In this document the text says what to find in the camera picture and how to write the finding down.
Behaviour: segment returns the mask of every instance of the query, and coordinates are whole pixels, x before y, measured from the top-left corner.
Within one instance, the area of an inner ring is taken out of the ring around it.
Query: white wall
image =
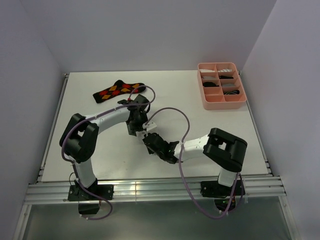
[[[0,239],[39,172],[63,75],[18,0],[0,7]]]
[[[242,69],[276,0],[21,0],[66,72]]]
[[[320,236],[320,1],[278,0],[243,81],[303,239]]]

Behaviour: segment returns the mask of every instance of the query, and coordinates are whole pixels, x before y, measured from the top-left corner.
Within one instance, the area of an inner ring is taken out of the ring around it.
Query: sock
[[[117,80],[113,86],[106,88],[105,90],[98,91],[93,94],[95,102],[100,104],[108,99],[112,99],[115,96],[119,96],[122,94],[130,94],[133,89],[139,87],[141,85],[145,85],[141,82],[138,83],[125,83],[122,80]],[[135,94],[141,93],[146,90],[145,87],[140,87],[134,91]]]

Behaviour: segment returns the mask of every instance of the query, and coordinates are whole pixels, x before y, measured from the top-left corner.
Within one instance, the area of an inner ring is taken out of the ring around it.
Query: purple cable
[[[80,181],[80,179],[79,179],[79,175],[78,175],[77,168],[76,168],[76,166],[75,166],[75,162],[72,161],[72,160],[70,160],[70,159],[68,159],[68,158],[66,158],[66,156],[65,156],[65,148],[66,148],[67,140],[70,138],[71,134],[72,134],[80,125],[82,125],[82,124],[84,124],[84,123],[86,123],[86,122],[88,122],[88,121],[94,120],[94,119],[96,119],[96,118],[100,118],[100,117],[102,117],[102,116],[104,116],[104,115],[107,115],[107,114],[109,114],[109,113],[112,113],[113,111],[116,111],[116,110],[118,110],[118,109],[127,108],[127,107],[129,107],[129,106],[144,106],[144,105],[150,105],[151,103],[153,103],[154,100],[156,99],[156,92],[155,92],[150,86],[147,86],[147,85],[141,85],[141,86],[138,86],[138,87],[136,87],[135,89],[133,89],[133,90],[131,91],[130,95],[129,95],[129,98],[131,97],[132,93],[134,93],[134,91],[135,91],[136,89],[142,88],[142,87],[146,87],[146,88],[150,89],[150,90],[153,92],[153,99],[152,99],[150,102],[147,102],[147,103],[130,103],[130,104],[127,104],[127,105],[121,105],[121,106],[118,106],[118,107],[116,107],[116,108],[113,108],[113,109],[104,111],[104,112],[98,114],[97,116],[93,116],[93,117],[86,118],[86,119],[78,122],[73,128],[71,128],[71,130],[67,133],[67,135],[65,136],[65,139],[63,140],[62,147],[61,147],[61,156],[62,156],[62,159],[65,160],[65,161],[67,161],[67,162],[69,162],[69,163],[72,163],[73,171],[74,171],[75,177],[78,179],[77,182],[79,183],[79,186],[80,186],[80,187],[82,188],[82,190],[85,191],[87,194],[89,194],[89,195],[91,195],[91,196],[93,196],[93,197],[95,197],[95,198],[97,198],[97,199],[100,199],[100,200],[102,200],[102,201],[105,201],[105,202],[106,202],[107,204],[109,204],[109,206],[110,206],[110,210],[109,210],[109,212],[108,212],[106,215],[101,216],[101,217],[88,217],[88,218],[86,218],[86,219],[88,219],[88,220],[101,220],[101,219],[104,219],[104,218],[108,217],[108,216],[111,214],[112,210],[113,210],[113,206],[112,206],[111,202],[109,202],[107,199],[105,199],[105,198],[103,198],[103,197],[101,197],[101,196],[98,196],[98,195],[96,195],[96,194],[88,191],[88,190],[83,186],[83,184],[81,183],[81,181]]]
[[[229,210],[229,208],[230,208],[230,205],[231,205],[231,203],[232,203],[232,196],[234,195],[234,192],[235,192],[235,189],[236,189],[237,179],[238,179],[238,176],[240,175],[240,173],[238,172],[238,173],[236,174],[236,176],[235,176],[235,179],[234,179],[234,182],[233,182],[233,185],[232,185],[232,189],[231,189],[231,194],[230,194],[231,197],[230,197],[230,199],[229,199],[229,201],[228,201],[228,204],[227,204],[226,209],[224,210],[224,212],[223,212],[220,216],[213,216],[213,215],[211,215],[210,213],[208,213],[206,210],[204,210],[204,209],[199,205],[199,203],[196,201],[196,199],[194,198],[194,196],[192,195],[191,190],[190,190],[190,188],[189,188],[189,186],[188,186],[188,183],[187,183],[187,181],[186,181],[186,178],[185,178],[185,176],[184,176],[184,173],[183,173],[183,171],[182,171],[182,165],[181,165],[181,163],[182,163],[182,153],[183,153],[183,150],[184,150],[185,138],[186,138],[186,136],[187,136],[187,134],[189,133],[189,130],[190,130],[190,121],[189,121],[189,118],[187,117],[187,115],[186,115],[183,111],[181,111],[181,110],[179,110],[179,109],[177,109],[177,108],[174,108],[174,107],[164,107],[164,108],[161,108],[161,109],[159,109],[158,111],[156,111],[156,112],[149,118],[149,120],[147,121],[147,123],[148,123],[157,113],[159,113],[159,112],[161,112],[161,111],[163,111],[163,110],[167,110],[167,109],[175,110],[175,111],[178,111],[179,113],[181,113],[181,114],[185,117],[185,119],[186,119],[186,121],[187,121],[187,125],[188,125],[187,130],[186,130],[184,136],[183,136],[182,139],[181,139],[181,150],[180,150],[179,159],[178,159],[179,171],[180,171],[180,175],[181,175],[181,178],[182,178],[184,187],[185,187],[186,191],[188,192],[191,200],[192,200],[193,203],[195,204],[195,206],[196,206],[205,216],[207,216],[207,217],[210,218],[210,219],[214,219],[214,220],[222,219],[222,218],[227,214],[227,212],[228,212],[228,210]],[[239,202],[241,202],[242,197],[243,197],[243,192],[244,192],[244,189],[243,189],[244,187],[243,187],[243,182],[242,182],[242,177],[241,177],[241,176],[240,176],[240,179],[241,179],[241,184],[242,184],[242,190],[241,190],[241,198],[240,198]]]

